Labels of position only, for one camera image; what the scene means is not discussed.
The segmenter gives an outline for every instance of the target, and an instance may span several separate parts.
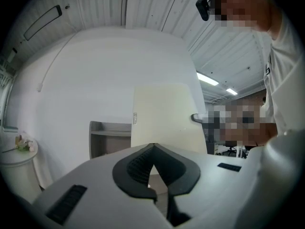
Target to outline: white round table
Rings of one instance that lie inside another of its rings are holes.
[[[32,161],[38,152],[37,142],[26,133],[21,133],[23,139],[28,139],[33,142],[35,151],[21,152],[16,149],[2,153],[15,147],[15,137],[17,135],[18,133],[6,132],[1,134],[1,173],[12,193],[32,203],[41,193]]]

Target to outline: black rubber pad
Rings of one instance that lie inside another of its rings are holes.
[[[225,164],[225,163],[220,163],[218,165],[218,167],[221,167],[221,168],[224,168],[224,169],[227,169],[227,170],[236,171],[236,172],[239,172],[240,169],[242,168],[241,166],[233,166],[233,165],[229,165],[229,164]]]
[[[84,186],[73,185],[63,197],[55,203],[46,216],[56,223],[63,225],[86,190],[87,188]]]

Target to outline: ceiling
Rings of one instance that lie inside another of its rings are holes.
[[[76,31],[100,26],[146,27],[182,38],[197,71],[220,83],[212,86],[201,82],[207,103],[236,98],[227,88],[238,92],[238,97],[264,89],[264,62],[270,52],[270,37],[230,30],[213,20],[203,21],[196,1],[31,0],[12,26],[1,54],[8,57],[15,47],[16,57],[25,62],[38,50]],[[24,32],[57,4],[62,16],[26,41]]]

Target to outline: white curved wall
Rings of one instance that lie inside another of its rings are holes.
[[[47,68],[70,37],[25,63],[8,106],[8,125],[17,126],[39,143],[35,168],[44,187],[89,160],[90,121],[132,122],[134,86],[185,83],[198,111],[205,112],[184,42],[147,29],[104,27],[79,32],[62,49],[42,91],[37,92]]]

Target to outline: fluorescent light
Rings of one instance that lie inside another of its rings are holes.
[[[197,73],[197,76],[198,76],[198,79],[201,80],[201,81],[204,81],[204,82],[207,82],[213,86],[216,86],[218,84],[217,81],[214,81],[212,80],[211,78],[203,75],[203,74],[200,74],[200,73]]]
[[[233,91],[231,88],[228,88],[227,91],[233,95],[237,95],[237,92]]]
[[[45,12],[38,20],[36,20],[24,33],[25,39],[28,41],[33,35],[40,31],[47,24],[62,15],[61,7],[56,5],[47,12]]]

